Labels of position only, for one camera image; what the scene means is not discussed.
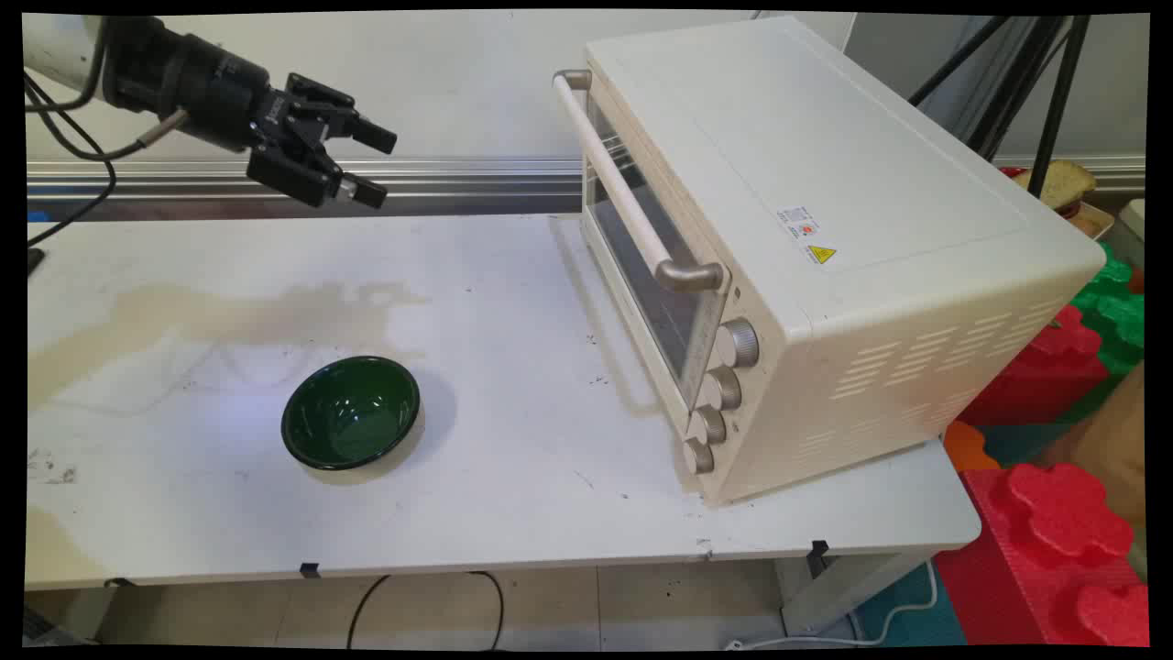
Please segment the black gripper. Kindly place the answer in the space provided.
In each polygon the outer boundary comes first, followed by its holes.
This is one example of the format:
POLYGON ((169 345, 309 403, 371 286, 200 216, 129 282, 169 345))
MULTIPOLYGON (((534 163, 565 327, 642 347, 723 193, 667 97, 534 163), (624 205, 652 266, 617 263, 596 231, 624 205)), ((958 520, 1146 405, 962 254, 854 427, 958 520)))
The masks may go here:
MULTIPOLYGON (((334 87, 290 72, 284 91, 289 117, 323 128, 330 138, 351 138, 378 154, 392 154, 396 134, 373 124, 355 109, 355 97, 334 87)), ((280 93, 269 72, 221 47, 196 38, 179 38, 170 56, 170 113, 181 113, 179 131, 230 154, 248 155, 248 178, 308 206, 351 200, 379 209, 384 185, 346 172, 323 147, 301 140, 280 140, 280 93)))

